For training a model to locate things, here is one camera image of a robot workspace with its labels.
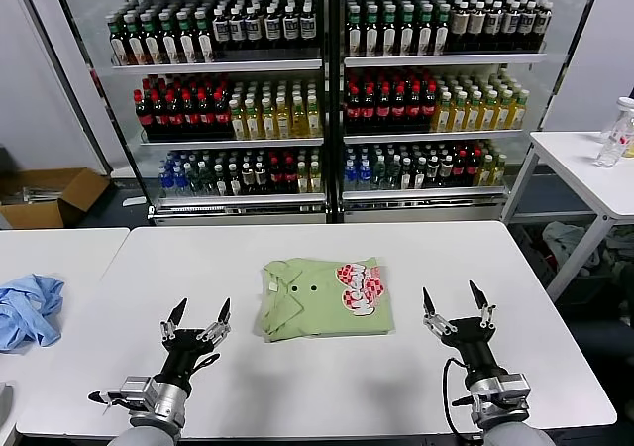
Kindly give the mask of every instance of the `yellow bottle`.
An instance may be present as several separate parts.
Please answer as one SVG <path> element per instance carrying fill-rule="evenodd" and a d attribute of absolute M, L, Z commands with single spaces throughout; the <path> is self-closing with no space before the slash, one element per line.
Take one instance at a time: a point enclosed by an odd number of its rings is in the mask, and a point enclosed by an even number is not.
<path fill-rule="evenodd" d="M 477 131 L 490 131 L 493 115 L 497 109 L 497 91 L 490 90 L 486 95 L 486 101 L 475 121 L 475 129 Z"/>
<path fill-rule="evenodd" d="M 449 91 L 443 92 L 440 104 L 432 118 L 432 132 L 447 132 L 449 123 L 449 111 L 451 108 L 452 94 Z"/>
<path fill-rule="evenodd" d="M 304 103 L 301 96 L 293 96 L 293 127 L 292 137 L 308 137 L 308 121 L 304 112 Z"/>
<path fill-rule="evenodd" d="M 317 96 L 308 96 L 308 131 L 310 137 L 321 137 L 321 118 L 317 108 Z"/>
<path fill-rule="evenodd" d="M 499 106 L 495 109 L 493 114 L 493 122 L 491 122 L 491 128 L 494 131 L 501 131 L 506 126 L 506 119 L 508 119 L 508 113 L 511 108 L 511 102 L 513 97 L 513 91 L 505 89 L 502 91 L 502 99 L 499 102 Z"/>
<path fill-rule="evenodd" d="M 288 139 L 290 137 L 291 121 L 288 116 L 288 109 L 286 109 L 285 96 L 278 95 L 275 103 L 277 104 L 277 113 L 275 114 L 277 133 L 281 139 Z"/>
<path fill-rule="evenodd" d="M 472 100 L 467 106 L 467 110 L 465 111 L 465 120 L 463 122 L 463 130 L 464 131 L 475 131 L 476 130 L 476 121 L 479 117 L 479 112 L 482 106 L 482 93 L 479 91 L 474 91 L 472 94 Z"/>
<path fill-rule="evenodd" d="M 456 95 L 456 104 L 451 108 L 449 114 L 449 123 L 447 124 L 448 132 L 461 132 L 463 123 L 465 122 L 465 111 L 467 109 L 467 93 L 458 91 Z"/>
<path fill-rule="evenodd" d="M 511 104 L 511 108 L 508 112 L 505 129 L 519 130 L 522 128 L 522 121 L 524 120 L 524 114 L 526 114 L 526 102 L 528 101 L 529 95 L 530 91 L 527 89 L 519 91 L 517 100 Z"/>

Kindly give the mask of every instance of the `blue cloth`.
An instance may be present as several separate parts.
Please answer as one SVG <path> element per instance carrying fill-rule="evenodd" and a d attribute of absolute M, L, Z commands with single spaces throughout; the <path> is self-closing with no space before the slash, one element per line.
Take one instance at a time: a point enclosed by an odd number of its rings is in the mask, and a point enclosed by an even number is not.
<path fill-rule="evenodd" d="M 24 340 L 46 347 L 61 336 L 45 317 L 59 312 L 63 282 L 28 275 L 0 285 L 0 351 L 10 351 Z"/>

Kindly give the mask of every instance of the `bottle label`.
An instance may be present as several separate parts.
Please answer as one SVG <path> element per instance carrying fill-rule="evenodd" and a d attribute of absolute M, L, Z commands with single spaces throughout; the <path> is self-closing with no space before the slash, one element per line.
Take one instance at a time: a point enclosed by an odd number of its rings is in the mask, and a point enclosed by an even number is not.
<path fill-rule="evenodd" d="M 262 39 L 262 28 L 260 28 L 260 20 L 247 20 L 247 38 L 251 42 Z"/>
<path fill-rule="evenodd" d="M 465 120 L 465 111 L 456 111 L 454 114 L 454 125 L 452 126 L 452 132 L 460 132 L 463 130 L 463 121 Z"/>
<path fill-rule="evenodd" d="M 260 138 L 257 119 L 247 119 L 247 128 L 249 129 L 249 137 L 251 137 L 252 141 Z"/>
<path fill-rule="evenodd" d="M 350 56 L 358 56 L 359 55 L 359 43 L 361 42 L 361 31 L 359 30 L 350 30 L 350 47 L 348 48 L 348 53 Z"/>
<path fill-rule="evenodd" d="M 242 123 L 242 119 L 234 119 L 231 121 L 232 126 L 234 127 L 234 132 L 236 133 L 237 141 L 245 140 L 245 126 Z"/>
<path fill-rule="evenodd" d="M 146 54 L 143 51 L 143 45 L 141 45 L 141 40 L 139 40 L 138 38 L 130 38 L 128 40 L 128 43 L 130 43 L 132 53 L 135 54 L 137 64 L 148 64 L 148 62 L 146 61 Z"/>
<path fill-rule="evenodd" d="M 171 64 L 178 64 L 178 51 L 176 50 L 176 42 L 172 37 L 163 37 L 162 42 L 165 44 L 165 50 L 167 51 L 167 57 Z"/>
<path fill-rule="evenodd" d="M 213 22 L 213 27 L 214 36 L 216 37 L 217 42 L 223 43 L 229 41 L 229 25 L 227 22 Z"/>
<path fill-rule="evenodd" d="M 504 126 L 506 125 L 507 117 L 508 117 L 508 109 L 500 108 L 499 112 L 497 113 L 497 121 L 495 121 L 496 131 L 501 131 L 502 129 L 504 129 Z"/>
<path fill-rule="evenodd" d="M 416 178 L 414 178 L 414 188 L 420 189 L 423 187 L 423 181 L 425 181 L 425 174 L 418 173 Z"/>
<path fill-rule="evenodd" d="M 198 42 L 200 42 L 200 49 L 202 50 L 202 57 L 205 62 L 213 62 L 214 54 L 211 49 L 211 38 L 207 35 L 200 35 Z"/>
<path fill-rule="evenodd" d="M 110 45 L 112 46 L 112 51 L 115 52 L 115 56 L 117 57 L 117 61 L 121 66 L 125 66 L 128 64 L 128 55 L 126 55 L 126 50 L 123 48 L 123 43 L 118 38 L 113 38 L 110 40 Z"/>
<path fill-rule="evenodd" d="M 310 40 L 317 36 L 317 29 L 315 28 L 315 17 L 302 17 L 301 18 L 301 38 L 303 40 Z"/>
<path fill-rule="evenodd" d="M 279 18 L 266 19 L 266 37 L 269 40 L 279 40 L 281 38 Z"/>
<path fill-rule="evenodd" d="M 403 29 L 400 34 L 400 55 L 408 56 L 409 50 L 412 46 L 412 36 L 414 35 L 414 31 L 411 28 Z"/>
<path fill-rule="evenodd" d="M 220 196 L 227 196 L 227 184 L 224 181 L 218 180 L 216 186 L 218 187 L 218 194 Z"/>
<path fill-rule="evenodd" d="M 183 35 L 180 37 L 180 43 L 182 44 L 182 50 L 185 53 L 185 59 L 189 63 L 196 62 L 196 55 L 194 54 L 194 44 L 191 41 L 191 37 Z"/>
<path fill-rule="evenodd" d="M 378 31 L 369 29 L 366 33 L 366 56 L 376 56 L 376 40 L 378 39 Z"/>
<path fill-rule="evenodd" d="M 477 116 L 479 115 L 479 111 L 477 109 L 469 110 L 469 117 L 467 117 L 467 126 L 465 129 L 468 131 L 474 131 L 476 129 L 476 121 Z"/>
<path fill-rule="evenodd" d="M 467 23 L 469 22 L 469 14 L 457 13 L 452 20 L 452 34 L 463 35 L 467 31 Z"/>
<path fill-rule="evenodd" d="M 485 109 L 484 117 L 482 118 L 482 127 L 480 127 L 483 131 L 490 131 L 491 122 L 493 121 L 493 114 L 495 111 L 493 109 Z"/>
<path fill-rule="evenodd" d="M 445 49 L 445 41 L 447 40 L 447 28 L 441 27 L 436 32 L 436 41 L 434 42 L 434 55 L 441 55 Z"/>
<path fill-rule="evenodd" d="M 394 51 L 394 40 L 396 39 L 396 30 L 388 28 L 383 33 L 383 56 L 392 56 Z"/>
<path fill-rule="evenodd" d="M 316 114 L 308 115 L 308 130 L 310 131 L 310 137 L 321 136 L 321 131 L 319 130 L 319 116 Z"/>
<path fill-rule="evenodd" d="M 279 127 L 279 137 L 281 139 L 288 139 L 288 119 L 285 117 L 278 117 L 277 127 Z"/>
<path fill-rule="evenodd" d="M 479 35 L 484 27 L 484 14 L 471 13 L 467 24 L 467 33 Z"/>
<path fill-rule="evenodd" d="M 231 180 L 231 191 L 234 192 L 234 195 L 238 196 L 240 195 L 240 182 L 237 180 Z"/>
<path fill-rule="evenodd" d="M 438 114 L 438 132 L 447 131 L 448 121 L 449 121 L 449 111 L 440 111 L 440 114 Z"/>
<path fill-rule="evenodd" d="M 429 40 L 432 37 L 432 31 L 429 28 L 423 28 L 418 36 L 418 55 L 423 56 L 427 54 L 429 49 Z"/>
<path fill-rule="evenodd" d="M 296 40 L 299 38 L 299 22 L 297 17 L 284 17 L 284 37 L 287 40 Z"/>
<path fill-rule="evenodd" d="M 406 190 L 409 188 L 409 178 L 410 178 L 410 174 L 409 173 L 404 173 L 403 176 L 400 179 L 400 189 L 401 190 Z"/>
<path fill-rule="evenodd" d="M 159 50 L 159 44 L 157 43 L 157 39 L 154 37 L 147 37 L 146 46 L 148 47 L 148 51 L 150 52 L 150 57 L 152 58 L 152 62 L 154 64 L 161 64 L 162 60 L 160 59 L 160 50 Z"/>
<path fill-rule="evenodd" d="M 517 108 L 515 110 L 515 114 L 513 114 L 513 121 L 511 122 L 511 129 L 521 129 L 522 128 L 522 120 L 524 119 L 524 113 L 526 109 Z"/>
<path fill-rule="evenodd" d="M 501 15 L 499 13 L 489 13 L 484 22 L 484 32 L 487 35 L 495 35 L 499 32 Z"/>
<path fill-rule="evenodd" d="M 517 27 L 517 33 L 522 35 L 528 35 L 533 31 L 533 25 L 535 24 L 534 13 L 522 13 L 519 19 L 519 27 Z"/>

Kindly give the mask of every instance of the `beverage bottle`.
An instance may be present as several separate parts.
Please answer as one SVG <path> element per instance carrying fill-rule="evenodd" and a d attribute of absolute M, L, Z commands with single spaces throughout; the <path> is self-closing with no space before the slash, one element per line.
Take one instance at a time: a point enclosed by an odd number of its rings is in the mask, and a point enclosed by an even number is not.
<path fill-rule="evenodd" d="M 297 48 L 299 45 L 299 18 L 295 14 L 292 6 L 287 5 L 285 8 L 282 23 L 284 26 L 284 38 L 289 48 Z"/>
<path fill-rule="evenodd" d="M 268 193 L 268 177 L 262 162 L 256 162 L 256 189 L 260 194 Z"/>
<path fill-rule="evenodd" d="M 440 105 L 432 119 L 432 132 L 447 132 L 452 93 L 445 91 L 441 95 Z"/>
<path fill-rule="evenodd" d="M 275 123 L 277 125 L 277 132 L 281 139 L 288 139 L 290 137 L 290 118 L 288 110 L 286 109 L 286 101 L 283 96 L 277 96 L 275 99 L 277 104 L 277 112 L 275 114 Z"/>
<path fill-rule="evenodd" d="M 361 27 L 359 26 L 359 5 L 351 5 L 346 25 L 346 50 L 348 56 L 359 56 L 361 53 Z"/>
<path fill-rule="evenodd" d="M 123 21 L 126 23 L 126 28 L 128 30 L 128 45 L 132 50 L 136 64 L 148 64 L 148 62 L 151 61 L 150 53 L 143 43 L 143 37 L 141 36 L 141 30 L 137 24 L 136 16 L 131 13 L 127 13 L 123 16 Z"/>
<path fill-rule="evenodd" d="M 152 114 L 152 108 L 150 104 L 147 103 L 146 99 L 144 99 L 141 90 L 135 89 L 134 92 L 135 98 L 135 112 L 137 113 L 137 118 L 139 122 L 146 130 L 146 133 L 150 134 L 154 128 L 155 120 Z"/>
<path fill-rule="evenodd" d="M 301 41 L 305 48 L 316 46 L 317 26 L 315 25 L 315 13 L 312 9 L 312 3 L 304 2 L 301 18 Z"/>
<path fill-rule="evenodd" d="M 187 12 L 176 13 L 178 19 L 178 27 L 180 28 L 180 45 L 182 46 L 183 62 L 195 63 L 196 54 L 200 53 L 194 32 L 189 25 L 189 16 Z"/>
<path fill-rule="evenodd" d="M 231 125 L 234 128 L 234 134 L 237 141 L 244 141 L 248 137 L 248 130 L 246 127 L 245 115 L 242 108 L 238 104 L 236 99 L 229 101 L 229 108 L 231 109 Z"/>
<path fill-rule="evenodd" d="M 416 54 L 426 55 L 430 51 L 432 38 L 432 10 L 433 5 L 424 3 L 421 7 L 420 20 L 417 22 Z"/>
<path fill-rule="evenodd" d="M 396 42 L 396 26 L 394 18 L 396 13 L 396 5 L 385 5 L 383 13 L 383 24 L 379 37 L 381 38 L 380 50 L 383 56 L 394 55 L 394 44 Z"/>
<path fill-rule="evenodd" d="M 447 37 L 449 36 L 449 10 L 447 3 L 442 3 L 439 7 L 438 22 L 434 28 L 434 55 L 441 55 L 445 52 Z"/>
<path fill-rule="evenodd" d="M 491 128 L 494 131 L 501 131 L 502 129 L 505 129 L 509 110 L 511 108 L 512 97 L 513 91 L 511 91 L 510 89 L 505 89 L 502 91 L 502 99 L 499 102 L 499 106 L 497 106 L 497 108 L 495 109 L 493 120 L 491 122 Z"/>
<path fill-rule="evenodd" d="M 400 55 L 409 56 L 412 50 L 412 40 L 414 36 L 414 26 L 412 19 L 414 17 L 414 5 L 406 3 L 403 5 L 402 23 L 400 26 Z"/>
<path fill-rule="evenodd" d="M 229 29 L 229 22 L 225 17 L 225 14 L 221 8 L 214 10 L 214 21 L 212 22 L 214 30 L 214 38 L 216 39 L 216 49 L 218 52 L 223 53 L 227 50 L 227 46 L 231 41 L 231 31 Z"/>
<path fill-rule="evenodd" d="M 542 47 L 546 30 L 551 23 L 553 17 L 553 2 L 546 1 L 540 8 L 535 18 L 535 24 L 533 25 L 533 31 L 531 33 L 530 50 L 538 52 Z"/>
<path fill-rule="evenodd" d="M 427 161 L 427 171 L 425 172 L 425 186 L 434 186 L 437 183 L 438 176 L 438 157 L 432 156 Z"/>
<path fill-rule="evenodd" d="M 486 101 L 482 105 L 482 110 L 475 121 L 475 129 L 477 131 L 492 130 L 491 124 L 493 116 L 497 110 L 497 91 L 490 90 L 486 95 Z"/>
<path fill-rule="evenodd" d="M 368 5 L 368 13 L 366 14 L 366 24 L 364 26 L 364 48 L 365 56 L 376 56 L 376 44 L 378 41 L 378 7 L 376 5 Z"/>
<path fill-rule="evenodd" d="M 476 179 L 477 171 L 479 169 L 479 161 L 482 156 L 482 152 L 480 149 L 474 149 L 474 152 L 471 154 L 469 159 L 467 160 L 467 175 L 465 177 L 465 186 L 474 185 L 474 180 Z"/>
<path fill-rule="evenodd" d="M 110 30 L 110 46 L 115 53 L 115 58 L 120 66 L 126 66 L 130 64 L 128 61 L 128 55 L 132 54 L 132 49 L 128 46 L 128 41 L 125 39 L 125 33 L 119 25 L 118 15 L 106 15 L 106 22 L 108 23 L 108 29 Z"/>
<path fill-rule="evenodd" d="M 599 167 L 613 167 L 627 150 L 634 137 L 634 111 L 623 112 L 603 144 L 595 163 Z"/>

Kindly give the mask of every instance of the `bottle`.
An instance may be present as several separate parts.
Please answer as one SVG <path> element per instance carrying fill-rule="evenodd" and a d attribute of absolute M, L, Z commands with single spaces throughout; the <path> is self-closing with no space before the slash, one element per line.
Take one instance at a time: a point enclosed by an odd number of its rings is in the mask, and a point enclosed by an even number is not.
<path fill-rule="evenodd" d="M 383 24 L 381 26 L 380 49 L 383 56 L 394 55 L 394 44 L 396 42 L 396 26 L 394 25 L 394 18 L 396 13 L 396 5 L 385 5 L 383 13 Z"/>
<path fill-rule="evenodd" d="M 139 123 L 143 126 L 147 134 L 150 134 L 154 128 L 155 121 L 152 117 L 152 108 L 150 104 L 144 99 L 141 90 L 135 89 L 135 112 Z"/>
<path fill-rule="evenodd" d="M 178 19 L 178 27 L 180 28 L 180 45 L 182 46 L 183 62 L 189 64 L 196 62 L 196 53 L 198 45 L 196 42 L 196 35 L 194 31 L 189 27 L 189 18 L 187 12 L 176 13 Z"/>
<path fill-rule="evenodd" d="M 479 113 L 482 110 L 482 93 L 480 91 L 474 91 L 472 93 L 472 100 L 470 101 L 469 107 L 466 111 L 465 121 L 463 124 L 464 131 L 475 131 L 477 130 L 477 119 L 479 117 Z"/>
<path fill-rule="evenodd" d="M 117 15 L 106 15 L 106 22 L 108 23 L 108 29 L 110 30 L 110 46 L 112 51 L 115 52 L 115 58 L 120 66 L 126 66 L 130 64 L 128 60 L 128 54 L 132 54 L 132 49 L 127 48 L 128 41 L 125 40 L 125 33 L 119 26 L 119 18 Z"/>
<path fill-rule="evenodd" d="M 361 46 L 361 27 L 359 26 L 359 5 L 351 5 L 346 25 L 346 50 L 348 56 L 359 56 Z"/>
<path fill-rule="evenodd" d="M 438 13 L 438 23 L 434 28 L 434 55 L 441 55 L 445 52 L 447 37 L 449 36 L 449 10 L 451 7 L 447 3 L 440 5 Z"/>
<path fill-rule="evenodd" d="M 234 128 L 236 140 L 244 141 L 247 139 L 248 130 L 242 108 L 236 99 L 229 101 L 229 108 L 231 109 L 231 125 Z"/>
<path fill-rule="evenodd" d="M 499 102 L 499 106 L 495 109 L 493 114 L 493 120 L 491 122 L 491 128 L 494 131 L 501 131 L 505 129 L 506 121 L 508 119 L 509 110 L 511 108 L 511 98 L 513 97 L 513 91 L 505 89 L 502 91 L 502 99 Z"/>
<path fill-rule="evenodd" d="M 475 121 L 475 129 L 477 131 L 490 131 L 492 130 L 491 124 L 493 122 L 493 116 L 497 110 L 497 91 L 490 90 L 486 95 L 486 101 L 482 105 L 482 110 Z"/>
<path fill-rule="evenodd" d="M 616 121 L 612 132 L 603 144 L 595 164 L 599 167 L 613 167 L 627 150 L 634 138 L 634 111 L 623 112 Z"/>
<path fill-rule="evenodd" d="M 434 114 L 434 118 L 432 119 L 432 132 L 447 132 L 451 99 L 451 92 L 443 92 L 441 95 L 440 105 Z"/>
<path fill-rule="evenodd" d="M 145 48 L 141 31 L 137 25 L 137 19 L 135 15 L 127 13 L 123 16 L 123 21 L 126 23 L 128 30 L 128 45 L 132 50 L 132 54 L 136 64 L 148 64 L 150 61 L 150 54 Z"/>
<path fill-rule="evenodd" d="M 406 3 L 403 5 L 403 23 L 400 26 L 400 55 L 409 56 L 412 50 L 412 39 L 414 36 L 414 26 L 412 19 L 414 17 L 414 5 Z"/>
<path fill-rule="evenodd" d="M 430 51 L 432 38 L 432 11 L 434 7 L 430 3 L 424 3 L 421 7 L 420 20 L 417 22 L 416 54 L 426 55 Z"/>
<path fill-rule="evenodd" d="M 214 21 L 212 22 L 214 30 L 214 37 L 216 39 L 217 50 L 223 53 L 227 50 L 227 46 L 231 41 L 231 31 L 229 29 L 229 22 L 225 17 L 222 9 L 216 8 L 214 10 Z"/>
<path fill-rule="evenodd" d="M 296 48 L 299 44 L 299 18 L 297 18 L 292 6 L 287 5 L 285 11 L 282 21 L 286 44 L 290 48 Z"/>
<path fill-rule="evenodd" d="M 546 1 L 535 17 L 535 24 L 533 25 L 533 32 L 530 37 L 530 50 L 538 52 L 542 47 L 542 42 L 544 41 L 546 30 L 548 30 L 548 26 L 551 23 L 552 16 L 553 2 Z"/>

